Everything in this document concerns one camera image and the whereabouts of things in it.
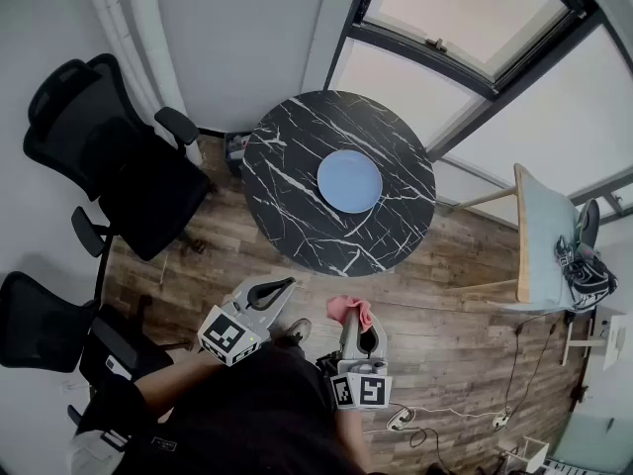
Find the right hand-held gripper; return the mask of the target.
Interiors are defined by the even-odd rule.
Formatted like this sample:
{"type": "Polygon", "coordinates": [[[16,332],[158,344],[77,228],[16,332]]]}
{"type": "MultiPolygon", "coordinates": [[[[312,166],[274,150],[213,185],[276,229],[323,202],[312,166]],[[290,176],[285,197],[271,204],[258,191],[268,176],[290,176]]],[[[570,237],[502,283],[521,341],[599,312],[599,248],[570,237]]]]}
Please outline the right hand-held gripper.
{"type": "Polygon", "coordinates": [[[377,317],[359,334],[359,315],[349,310],[340,338],[341,358],[330,377],[336,409],[384,409],[390,404],[393,379],[388,374],[388,337],[377,317]],[[359,351],[368,358],[359,359],[359,351]]]}

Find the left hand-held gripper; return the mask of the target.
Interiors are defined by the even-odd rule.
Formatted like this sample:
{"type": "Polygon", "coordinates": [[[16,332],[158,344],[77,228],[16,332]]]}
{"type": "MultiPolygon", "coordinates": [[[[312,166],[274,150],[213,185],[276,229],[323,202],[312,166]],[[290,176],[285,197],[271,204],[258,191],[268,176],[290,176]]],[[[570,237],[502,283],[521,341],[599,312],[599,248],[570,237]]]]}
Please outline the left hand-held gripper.
{"type": "Polygon", "coordinates": [[[233,291],[234,300],[214,305],[198,330],[201,347],[226,366],[253,354],[269,336],[296,288],[294,277],[255,276],[233,291]]]}

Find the pink cloth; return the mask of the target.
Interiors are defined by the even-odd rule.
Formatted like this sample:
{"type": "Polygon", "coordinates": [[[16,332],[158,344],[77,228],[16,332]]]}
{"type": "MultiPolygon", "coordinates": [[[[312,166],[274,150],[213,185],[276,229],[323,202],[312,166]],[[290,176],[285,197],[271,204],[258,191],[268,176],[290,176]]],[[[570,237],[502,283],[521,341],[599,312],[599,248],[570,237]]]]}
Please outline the pink cloth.
{"type": "Polygon", "coordinates": [[[356,313],[362,333],[373,326],[370,309],[371,304],[368,301],[347,295],[336,296],[326,302],[326,316],[342,326],[350,313],[356,313]]]}

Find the big blue plate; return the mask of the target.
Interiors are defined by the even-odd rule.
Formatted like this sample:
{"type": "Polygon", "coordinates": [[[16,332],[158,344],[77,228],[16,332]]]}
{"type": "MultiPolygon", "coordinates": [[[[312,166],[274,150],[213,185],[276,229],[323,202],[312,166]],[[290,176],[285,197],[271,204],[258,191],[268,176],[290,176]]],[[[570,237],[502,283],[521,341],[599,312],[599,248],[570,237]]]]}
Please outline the big blue plate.
{"type": "Polygon", "coordinates": [[[347,214],[372,209],[383,190],[377,165],[367,155],[354,150],[329,154],[320,163],[316,180],[323,199],[334,209],[347,214]]]}

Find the person's left forearm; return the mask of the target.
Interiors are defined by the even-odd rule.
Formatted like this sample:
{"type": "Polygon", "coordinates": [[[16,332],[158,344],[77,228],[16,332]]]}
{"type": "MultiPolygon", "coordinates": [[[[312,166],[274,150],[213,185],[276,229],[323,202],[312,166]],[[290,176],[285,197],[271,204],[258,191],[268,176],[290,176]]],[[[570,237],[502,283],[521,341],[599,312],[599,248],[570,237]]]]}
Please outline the person's left forearm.
{"type": "Polygon", "coordinates": [[[226,366],[219,359],[202,350],[139,378],[135,385],[148,408],[160,419],[183,395],[222,369],[226,366]]]}

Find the person's right forearm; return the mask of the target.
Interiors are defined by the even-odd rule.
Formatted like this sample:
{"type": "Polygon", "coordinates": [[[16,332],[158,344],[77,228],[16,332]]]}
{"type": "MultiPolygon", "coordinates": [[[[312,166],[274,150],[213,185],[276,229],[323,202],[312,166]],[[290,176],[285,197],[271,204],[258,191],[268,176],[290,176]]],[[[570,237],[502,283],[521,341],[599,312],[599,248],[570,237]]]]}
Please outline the person's right forearm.
{"type": "Polygon", "coordinates": [[[362,415],[357,410],[335,414],[337,434],[349,457],[366,473],[372,472],[372,458],[365,440],[362,415]]]}

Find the person's grey shoe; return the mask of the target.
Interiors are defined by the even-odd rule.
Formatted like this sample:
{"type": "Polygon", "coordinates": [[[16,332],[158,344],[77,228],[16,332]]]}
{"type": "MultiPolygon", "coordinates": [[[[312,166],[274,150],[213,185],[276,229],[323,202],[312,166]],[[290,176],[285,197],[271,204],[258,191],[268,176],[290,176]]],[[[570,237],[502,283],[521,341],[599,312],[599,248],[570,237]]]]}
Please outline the person's grey shoe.
{"type": "Polygon", "coordinates": [[[301,345],[312,332],[312,322],[306,318],[295,321],[287,330],[284,339],[291,345],[301,345]]]}

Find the white power strip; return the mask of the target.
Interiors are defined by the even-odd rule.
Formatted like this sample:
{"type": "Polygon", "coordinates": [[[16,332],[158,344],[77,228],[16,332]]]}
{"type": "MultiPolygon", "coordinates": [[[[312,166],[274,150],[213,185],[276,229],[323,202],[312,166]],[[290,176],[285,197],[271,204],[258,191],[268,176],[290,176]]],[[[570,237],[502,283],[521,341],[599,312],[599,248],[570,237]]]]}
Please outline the white power strip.
{"type": "Polygon", "coordinates": [[[415,410],[408,407],[401,407],[387,421],[386,429],[389,431],[405,430],[415,419],[415,410]]]}

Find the person's black clothing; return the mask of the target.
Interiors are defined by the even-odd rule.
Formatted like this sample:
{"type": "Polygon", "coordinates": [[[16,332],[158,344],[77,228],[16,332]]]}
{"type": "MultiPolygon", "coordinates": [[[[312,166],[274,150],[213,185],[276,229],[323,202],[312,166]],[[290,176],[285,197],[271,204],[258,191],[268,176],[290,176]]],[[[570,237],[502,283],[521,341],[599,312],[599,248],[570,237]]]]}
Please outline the person's black clothing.
{"type": "Polygon", "coordinates": [[[69,445],[70,475],[373,475],[348,455],[324,380],[299,345],[267,342],[157,419],[106,381],[69,445]]]}

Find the black mesh office chair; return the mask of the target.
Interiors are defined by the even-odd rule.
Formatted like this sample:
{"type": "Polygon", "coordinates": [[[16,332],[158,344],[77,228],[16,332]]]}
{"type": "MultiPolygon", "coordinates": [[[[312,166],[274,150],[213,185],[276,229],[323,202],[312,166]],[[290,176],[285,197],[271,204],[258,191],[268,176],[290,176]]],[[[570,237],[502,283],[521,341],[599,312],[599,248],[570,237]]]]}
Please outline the black mesh office chair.
{"type": "Polygon", "coordinates": [[[137,315],[128,319],[98,299],[77,306],[29,275],[11,272],[0,286],[0,365],[58,373],[77,369],[97,388],[119,376],[105,365],[113,355],[135,381],[173,363],[166,348],[142,332],[150,303],[141,297],[137,315]]]}
{"type": "Polygon", "coordinates": [[[154,119],[176,143],[162,139],[136,112],[113,55],[72,59],[57,68],[34,95],[28,118],[25,155],[78,185],[109,221],[96,226],[75,211],[75,231],[91,254],[99,255],[102,237],[113,235],[144,260],[175,240],[204,250],[185,231],[206,196],[218,190],[185,153],[198,128],[163,107],[154,119]]]}

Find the white phone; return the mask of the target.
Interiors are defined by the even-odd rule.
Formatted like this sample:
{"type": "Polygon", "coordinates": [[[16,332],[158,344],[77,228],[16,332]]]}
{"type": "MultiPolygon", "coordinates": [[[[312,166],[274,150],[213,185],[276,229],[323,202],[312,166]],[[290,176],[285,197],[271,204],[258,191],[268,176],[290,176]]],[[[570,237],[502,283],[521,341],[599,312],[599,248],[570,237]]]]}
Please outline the white phone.
{"type": "Polygon", "coordinates": [[[122,376],[129,381],[132,380],[132,373],[113,355],[106,358],[105,365],[113,374],[122,376]]]}

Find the wooden chair with pale cushion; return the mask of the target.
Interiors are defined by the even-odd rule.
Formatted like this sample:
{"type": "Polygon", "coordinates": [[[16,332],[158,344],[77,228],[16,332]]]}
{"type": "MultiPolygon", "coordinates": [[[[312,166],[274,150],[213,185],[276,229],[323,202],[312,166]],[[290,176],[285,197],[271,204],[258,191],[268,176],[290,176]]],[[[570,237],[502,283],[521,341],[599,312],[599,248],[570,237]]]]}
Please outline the wooden chair with pale cushion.
{"type": "Polygon", "coordinates": [[[513,166],[515,185],[455,206],[457,210],[507,196],[516,198],[518,219],[518,274],[515,278],[452,288],[452,294],[498,296],[513,292],[512,305],[526,311],[563,311],[573,301],[555,255],[559,237],[571,241],[579,211],[566,196],[546,187],[521,164],[513,166]]]}

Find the white side table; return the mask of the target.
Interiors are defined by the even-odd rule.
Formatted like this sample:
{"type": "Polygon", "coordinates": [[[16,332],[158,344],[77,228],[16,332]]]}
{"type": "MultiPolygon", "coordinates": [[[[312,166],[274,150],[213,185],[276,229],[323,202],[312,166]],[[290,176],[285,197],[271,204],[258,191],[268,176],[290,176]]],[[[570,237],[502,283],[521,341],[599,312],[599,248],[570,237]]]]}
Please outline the white side table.
{"type": "Polygon", "coordinates": [[[588,356],[590,348],[603,348],[603,369],[619,360],[633,361],[633,314],[613,315],[607,321],[606,334],[589,335],[586,339],[572,339],[573,324],[569,324],[561,365],[565,366],[571,348],[582,348],[588,356]]]}

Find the white pipe bundle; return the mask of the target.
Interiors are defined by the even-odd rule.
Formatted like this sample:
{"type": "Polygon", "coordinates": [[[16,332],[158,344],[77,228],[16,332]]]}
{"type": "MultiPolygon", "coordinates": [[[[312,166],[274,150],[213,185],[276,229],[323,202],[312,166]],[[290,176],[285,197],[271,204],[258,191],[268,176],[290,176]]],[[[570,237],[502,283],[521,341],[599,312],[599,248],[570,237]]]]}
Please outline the white pipe bundle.
{"type": "Polygon", "coordinates": [[[141,119],[153,127],[157,134],[177,146],[176,139],[157,124],[154,115],[162,108],[151,86],[128,22],[121,0],[91,0],[105,36],[119,63],[127,86],[132,89],[134,100],[139,106],[141,119]]]}

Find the black framed window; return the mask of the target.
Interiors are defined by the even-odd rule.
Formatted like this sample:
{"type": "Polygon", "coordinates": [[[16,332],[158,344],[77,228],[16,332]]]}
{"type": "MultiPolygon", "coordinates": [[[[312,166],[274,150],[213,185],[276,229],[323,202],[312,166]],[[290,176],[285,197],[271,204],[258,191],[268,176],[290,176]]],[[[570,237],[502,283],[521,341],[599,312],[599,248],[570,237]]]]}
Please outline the black framed window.
{"type": "Polygon", "coordinates": [[[405,120],[444,202],[521,164],[608,219],[633,210],[633,60],[595,0],[351,0],[327,80],[405,120]]]}

